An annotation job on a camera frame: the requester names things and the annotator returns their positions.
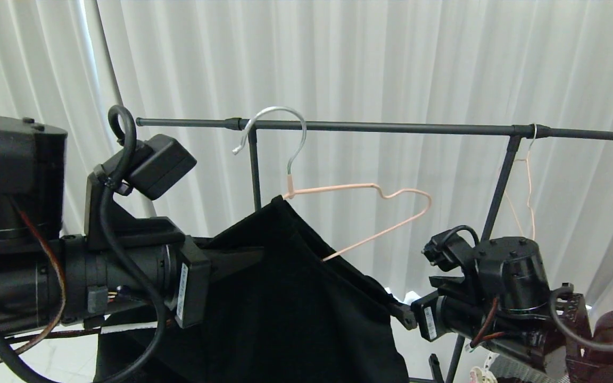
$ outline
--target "clothing rack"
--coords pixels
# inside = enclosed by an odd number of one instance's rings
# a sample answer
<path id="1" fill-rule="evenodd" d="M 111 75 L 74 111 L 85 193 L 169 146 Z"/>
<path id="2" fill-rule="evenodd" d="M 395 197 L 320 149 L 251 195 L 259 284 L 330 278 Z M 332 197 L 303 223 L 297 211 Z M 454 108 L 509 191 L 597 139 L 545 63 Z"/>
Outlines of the clothing rack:
<path id="1" fill-rule="evenodd" d="M 249 119 L 230 118 L 224 120 L 192 120 L 192 119 L 144 119 L 137 118 L 137 126 L 170 126 L 183 128 L 226 128 L 241 131 Z M 491 198 L 484 223 L 481 241 L 489 240 L 493 225 L 496 222 L 498 210 L 503 201 L 515 155 L 519 150 L 521 139 L 535 138 L 536 140 L 547 137 L 559 138 L 582 138 L 590 140 L 613 141 L 613 131 L 555 129 L 542 124 L 513 124 L 512 126 L 492 126 L 491 124 L 410 124 L 410 123 L 354 123 L 354 122 L 331 122 L 331 121 L 307 121 L 306 126 L 310 131 L 357 131 L 375 133 L 410 133 L 410 134 L 460 134 L 469 136 L 509 136 L 506 155 L 503 158 L 501 172 L 496 182 L 496 189 Z M 252 192 L 255 210 L 262 207 L 260 188 L 259 156 L 257 150 L 257 130 L 300 130 L 299 121 L 257 121 L 248 134 L 250 146 L 250 165 L 252 172 Z M 453 348 L 451 363 L 448 368 L 445 383 L 453 383 L 455 372 L 458 369 L 460 355 L 465 344 L 465 337 L 458 335 Z M 438 361 L 435 364 L 430 359 L 430 367 L 433 371 L 431 380 L 427 383 L 444 383 L 441 371 L 438 370 Z"/>

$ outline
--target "white label sticker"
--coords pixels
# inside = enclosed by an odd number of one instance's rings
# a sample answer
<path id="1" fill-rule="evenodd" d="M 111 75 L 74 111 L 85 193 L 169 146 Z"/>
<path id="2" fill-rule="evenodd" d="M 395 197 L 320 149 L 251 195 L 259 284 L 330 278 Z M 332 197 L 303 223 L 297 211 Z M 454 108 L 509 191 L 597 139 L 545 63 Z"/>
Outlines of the white label sticker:
<path id="1" fill-rule="evenodd" d="M 181 279 L 179 280 L 179 296 L 177 298 L 177 316 L 183 321 L 183 302 L 186 298 L 186 282 L 188 279 L 188 266 L 181 264 Z"/>
<path id="2" fill-rule="evenodd" d="M 427 322 L 427 331 L 430 333 L 430 340 L 436 338 L 436 327 L 434 325 L 434 316 L 432 315 L 432 307 L 425 308 L 425 322 Z"/>

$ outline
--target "white backdrop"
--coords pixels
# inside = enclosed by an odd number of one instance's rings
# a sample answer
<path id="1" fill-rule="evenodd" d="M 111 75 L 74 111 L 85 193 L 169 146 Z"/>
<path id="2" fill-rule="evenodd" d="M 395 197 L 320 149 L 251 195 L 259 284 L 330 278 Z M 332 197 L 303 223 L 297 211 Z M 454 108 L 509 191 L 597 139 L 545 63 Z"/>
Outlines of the white backdrop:
<path id="1" fill-rule="evenodd" d="M 115 102 L 153 118 L 250 117 L 285 105 L 308 120 L 613 130 L 613 2 L 0 2 L 0 114 L 71 132 L 69 232 L 82 228 L 88 171 L 116 149 L 105 128 Z M 130 211 L 170 216 L 199 236 L 251 213 L 248 154 L 231 154 L 240 132 L 139 129 L 141 138 L 160 132 L 199 163 L 154 203 L 128 198 Z M 259 133 L 263 203 L 285 191 L 298 142 L 295 132 Z M 312 131 L 293 172 L 297 187 L 377 182 L 433 194 L 425 217 L 346 255 L 394 294 L 424 294 L 436 271 L 421 246 L 457 224 L 481 230 L 505 143 Z M 531 157 L 536 240 L 550 283 L 571 281 L 593 304 L 613 279 L 613 143 L 546 138 Z M 508 192 L 530 230 L 526 189 L 518 163 Z M 346 191 L 291 203 L 340 248 L 425 201 Z M 504 203 L 494 236 L 518 234 Z M 429 376 L 430 352 L 448 365 L 451 337 L 428 344 L 417 332 L 396 332 L 412 376 Z M 470 357 L 462 376 L 482 358 Z"/>

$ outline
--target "pink clothes hanger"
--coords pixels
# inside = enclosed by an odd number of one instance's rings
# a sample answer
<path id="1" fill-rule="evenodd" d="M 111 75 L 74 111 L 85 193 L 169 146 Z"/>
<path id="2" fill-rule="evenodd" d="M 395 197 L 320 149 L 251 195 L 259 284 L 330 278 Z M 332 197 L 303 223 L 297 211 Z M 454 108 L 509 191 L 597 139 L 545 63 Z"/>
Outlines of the pink clothes hanger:
<path id="1" fill-rule="evenodd" d="M 304 117 L 302 116 L 302 114 L 300 114 L 298 111 L 295 111 L 291 107 L 287 107 L 287 106 L 266 107 L 266 109 L 263 109 L 262 111 L 257 113 L 254 117 L 252 117 L 245 125 L 245 135 L 241 139 L 241 144 L 238 147 L 234 148 L 233 154 L 238 154 L 241 152 L 241 150 L 243 150 L 243 148 L 245 147 L 245 143 L 247 141 L 247 136 L 249 132 L 251 131 L 251 129 L 253 129 L 255 122 L 257 122 L 257 120 L 261 116 L 269 112 L 274 112 L 274 111 L 285 111 L 285 112 L 289 112 L 293 114 L 294 116 L 297 117 L 297 119 L 300 120 L 300 124 L 302 126 L 302 140 L 300 140 L 299 148 L 297 148 L 297 151 L 294 153 L 294 155 L 292 155 L 292 157 L 290 157 L 290 160 L 287 162 L 287 193 L 283 194 L 283 199 L 292 199 L 297 194 L 315 194 L 315 193 L 322 193 L 322 192 L 333 192 L 336 190 L 367 189 L 367 188 L 376 189 L 377 193 L 383 199 L 391 199 L 402 193 L 421 194 L 427 198 L 427 205 L 418 214 L 411 216 L 411 218 L 407 218 L 406 220 L 401 221 L 390 228 L 382 230 L 376 235 L 372 235 L 372 237 L 368 237 L 364 240 L 361 240 L 360 242 L 354 243 L 353 245 L 346 247 L 345 249 L 340 250 L 339 252 L 335 252 L 327 257 L 324 257 L 323 259 L 324 262 L 331 260 L 334 257 L 337 257 L 338 255 L 342 255 L 343 253 L 348 252 L 349 250 L 355 247 L 359 247 L 360 245 L 363 245 L 364 243 L 370 242 L 371 240 L 377 237 L 385 235 L 386 233 L 389 233 L 392 230 L 396 230 L 397 228 L 405 225 L 406 223 L 409 223 L 411 221 L 414 221 L 422 217 L 425 213 L 427 213 L 429 208 L 432 206 L 432 196 L 429 193 L 418 190 L 418 189 L 411 189 L 411 188 L 405 188 L 405 189 L 395 191 L 394 193 L 389 194 L 389 196 L 386 196 L 384 192 L 382 192 L 382 188 L 378 184 L 346 184 L 346 185 L 333 185 L 333 186 L 326 186 L 326 187 L 313 187 L 311 189 L 295 189 L 294 184 L 292 182 L 292 162 L 294 162 L 295 158 L 297 158 L 297 155 L 299 155 L 300 151 L 302 150 L 302 147 L 304 147 L 305 141 L 307 140 L 307 122 L 304 120 Z"/>

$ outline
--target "black garment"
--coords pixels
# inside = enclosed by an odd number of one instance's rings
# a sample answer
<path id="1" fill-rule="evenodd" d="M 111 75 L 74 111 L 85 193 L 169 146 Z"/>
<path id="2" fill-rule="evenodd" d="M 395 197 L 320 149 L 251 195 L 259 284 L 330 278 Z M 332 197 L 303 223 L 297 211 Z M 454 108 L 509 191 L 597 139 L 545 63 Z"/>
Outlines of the black garment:
<path id="1" fill-rule="evenodd" d="M 408 383 L 396 351 L 393 298 L 277 197 L 215 237 L 211 249 L 264 246 L 262 262 L 209 289 L 204 323 L 168 330 L 133 382 L 355 381 Z M 151 308 L 109 324 L 153 320 Z M 99 336 L 96 378 L 133 361 L 153 330 Z"/>

